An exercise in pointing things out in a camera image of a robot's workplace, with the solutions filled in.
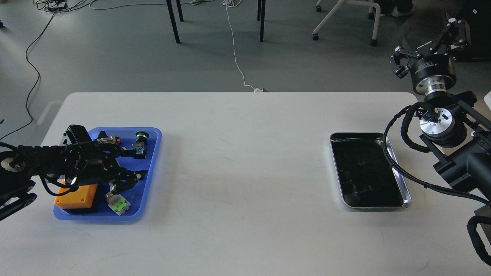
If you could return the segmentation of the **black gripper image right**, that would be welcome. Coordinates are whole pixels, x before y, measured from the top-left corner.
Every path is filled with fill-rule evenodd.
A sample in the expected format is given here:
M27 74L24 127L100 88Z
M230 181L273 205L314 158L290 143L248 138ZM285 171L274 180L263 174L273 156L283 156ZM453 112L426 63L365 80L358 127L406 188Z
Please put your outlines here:
M473 56L472 44L467 21L463 18L449 18L435 39L422 45L422 54L397 46L389 62L393 74L400 79L410 72L414 92L428 95L451 89L456 84L453 60L470 61ZM452 57L430 56L438 54L449 54Z

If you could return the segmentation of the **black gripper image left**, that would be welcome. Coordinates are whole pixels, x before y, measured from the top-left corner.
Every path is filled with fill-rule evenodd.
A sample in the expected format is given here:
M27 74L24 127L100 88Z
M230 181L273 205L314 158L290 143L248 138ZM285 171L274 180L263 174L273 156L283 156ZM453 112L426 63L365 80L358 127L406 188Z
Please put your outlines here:
M65 185L79 187L96 183L108 183L111 194L121 194L130 190L142 180L147 170L124 171L115 175L109 167L109 158L132 157L145 159L143 148L101 149L100 143L93 141L86 128L81 125L70 125L65 131L67 144L63 144L63 170L61 175Z

